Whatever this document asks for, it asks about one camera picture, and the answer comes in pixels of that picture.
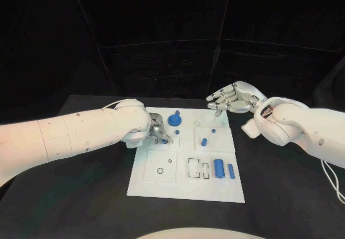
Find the white board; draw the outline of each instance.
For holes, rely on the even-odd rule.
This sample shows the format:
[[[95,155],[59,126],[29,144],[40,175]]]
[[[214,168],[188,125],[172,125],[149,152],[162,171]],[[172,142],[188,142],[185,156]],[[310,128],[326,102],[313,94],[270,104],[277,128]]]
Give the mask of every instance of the white board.
[[[144,139],[137,148],[127,195],[244,203],[227,114],[214,117],[212,110],[151,107],[147,110],[162,115],[173,143],[156,144],[153,138]],[[182,124],[173,127],[167,118],[176,110]],[[201,146],[202,138],[208,138],[205,147]],[[221,179],[214,172],[218,158],[225,171]],[[232,164],[235,179],[229,178],[228,164]]]

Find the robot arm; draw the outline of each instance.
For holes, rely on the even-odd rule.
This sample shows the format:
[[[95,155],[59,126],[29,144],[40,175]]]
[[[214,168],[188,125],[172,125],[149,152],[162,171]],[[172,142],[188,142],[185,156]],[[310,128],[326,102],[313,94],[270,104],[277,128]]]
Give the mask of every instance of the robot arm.
[[[147,136],[170,141],[159,116],[150,116],[141,102],[124,100],[114,109],[1,125],[0,186],[29,168],[118,141],[128,148],[141,146]]]
[[[241,127],[251,138],[263,135],[271,143],[284,146],[296,143],[306,153],[345,168],[345,113],[310,109],[286,98],[266,98],[254,86],[235,82],[216,91],[208,107],[235,113],[253,112],[254,118]]]

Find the black backdrop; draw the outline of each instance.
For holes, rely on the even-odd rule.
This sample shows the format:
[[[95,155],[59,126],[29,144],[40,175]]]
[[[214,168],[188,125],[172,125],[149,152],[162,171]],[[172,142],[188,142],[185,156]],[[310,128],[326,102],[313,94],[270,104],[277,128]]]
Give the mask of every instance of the black backdrop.
[[[10,1],[0,122],[56,115],[71,94],[203,99],[237,80],[313,106],[343,56],[343,11],[333,2]]]

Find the black tablecloth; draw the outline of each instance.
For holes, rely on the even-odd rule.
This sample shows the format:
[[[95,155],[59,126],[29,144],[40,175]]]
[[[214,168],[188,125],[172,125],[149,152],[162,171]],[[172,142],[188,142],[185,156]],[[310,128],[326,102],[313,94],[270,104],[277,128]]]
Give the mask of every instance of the black tablecloth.
[[[71,95],[59,114],[118,99]],[[138,100],[147,107],[206,106],[203,100]],[[133,239],[182,227],[268,239],[345,238],[345,205],[320,161],[293,143],[279,147],[263,136],[250,139],[241,125],[251,117],[228,113],[245,204],[127,196],[136,149],[120,142],[19,174],[0,201],[0,238]],[[345,183],[345,170],[333,168]]]

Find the white cable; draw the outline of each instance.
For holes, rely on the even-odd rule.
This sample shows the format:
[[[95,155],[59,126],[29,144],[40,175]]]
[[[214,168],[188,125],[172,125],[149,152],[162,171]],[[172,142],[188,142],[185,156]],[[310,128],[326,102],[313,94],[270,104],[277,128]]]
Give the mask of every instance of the white cable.
[[[125,99],[125,100],[115,101],[115,102],[113,102],[111,104],[108,104],[107,106],[104,106],[102,109],[107,108],[108,106],[111,106],[113,104],[115,104],[115,103],[118,103],[118,102],[121,102],[121,101],[128,101],[128,100],[133,100],[133,99]]]
[[[325,165],[323,165],[323,164],[326,164],[326,166],[329,167],[330,172],[333,173],[333,176],[335,176],[335,178],[336,178],[336,186],[335,186],[335,184],[333,184],[333,182],[332,182],[332,179],[330,179],[330,176],[329,176],[329,174],[328,174],[328,172],[326,172],[326,169],[325,169]],[[330,182],[330,184],[332,184],[332,186],[333,186],[333,189],[335,189],[335,191],[336,191],[336,196],[338,196],[338,198],[339,198],[339,201],[345,204],[345,201],[342,200],[342,198],[345,199],[345,196],[343,196],[343,195],[341,194],[341,192],[339,192],[339,181],[338,181],[336,173],[335,173],[335,171],[332,170],[332,168],[330,168],[328,162],[325,162],[323,160],[322,160],[322,168],[323,168],[325,174],[326,174],[326,176],[328,176],[328,178],[329,178],[329,182]]]

